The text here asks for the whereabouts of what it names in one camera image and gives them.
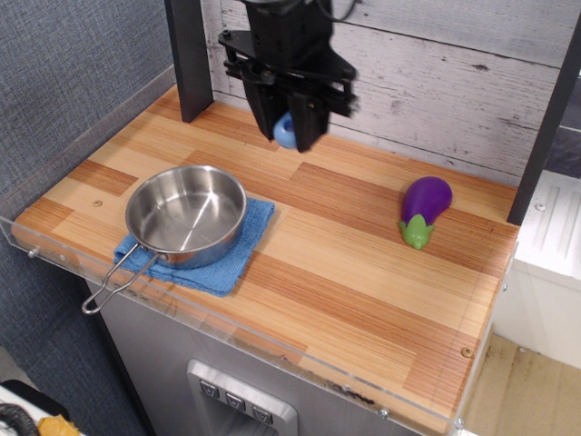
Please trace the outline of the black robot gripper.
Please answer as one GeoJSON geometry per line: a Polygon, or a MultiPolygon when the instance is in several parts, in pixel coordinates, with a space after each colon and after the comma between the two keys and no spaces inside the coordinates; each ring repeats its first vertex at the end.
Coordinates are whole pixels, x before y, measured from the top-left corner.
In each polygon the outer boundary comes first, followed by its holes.
{"type": "Polygon", "coordinates": [[[226,74],[241,80],[264,136],[289,111],[297,149],[307,152],[327,133],[329,114],[351,116],[357,97],[356,68],[331,47],[331,1],[245,1],[248,30],[225,29],[226,74]]]}

